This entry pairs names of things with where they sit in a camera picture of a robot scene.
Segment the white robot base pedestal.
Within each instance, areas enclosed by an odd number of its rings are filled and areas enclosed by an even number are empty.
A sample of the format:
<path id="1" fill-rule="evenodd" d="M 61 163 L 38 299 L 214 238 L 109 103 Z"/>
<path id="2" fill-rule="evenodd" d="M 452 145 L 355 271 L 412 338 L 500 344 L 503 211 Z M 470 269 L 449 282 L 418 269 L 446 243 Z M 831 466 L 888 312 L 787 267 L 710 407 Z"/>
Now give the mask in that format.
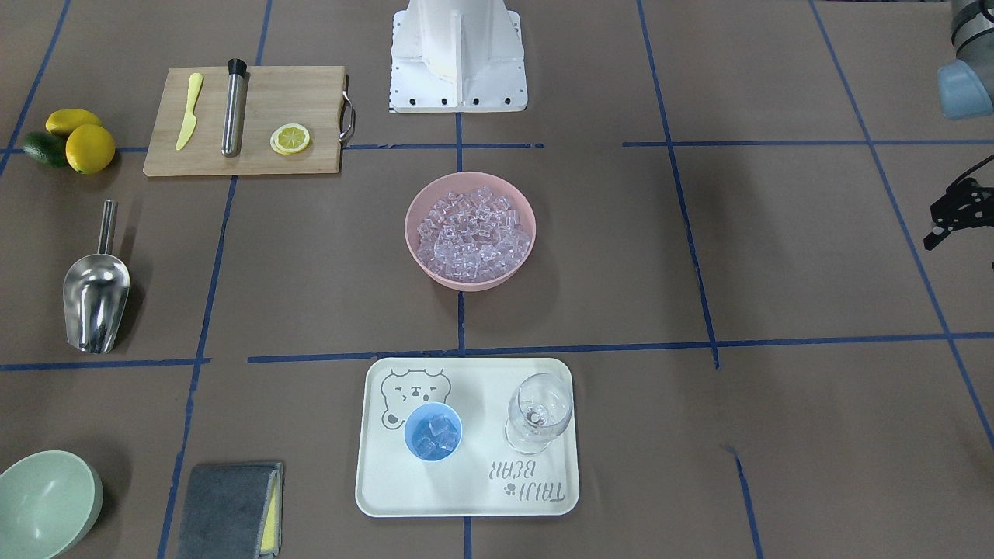
<path id="1" fill-rule="evenodd" d="M 503 1 L 411 1 L 391 23 L 392 113 L 517 113 L 529 102 L 521 19 Z"/>

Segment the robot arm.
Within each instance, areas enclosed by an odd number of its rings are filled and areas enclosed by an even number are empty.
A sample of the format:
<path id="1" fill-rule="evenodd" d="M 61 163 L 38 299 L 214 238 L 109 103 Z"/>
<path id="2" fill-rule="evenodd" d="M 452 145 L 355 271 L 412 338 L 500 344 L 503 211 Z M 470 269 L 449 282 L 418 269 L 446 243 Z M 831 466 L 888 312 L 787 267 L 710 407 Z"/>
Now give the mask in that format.
<path id="1" fill-rule="evenodd" d="M 993 4 L 951 1 L 949 40 L 954 60 L 937 71 L 940 108 L 949 120 L 993 114 Z M 930 205 L 931 231 L 923 238 L 931 251 L 952 233 L 993 225 L 993 189 L 973 177 L 992 163 L 988 156 L 963 171 Z"/>

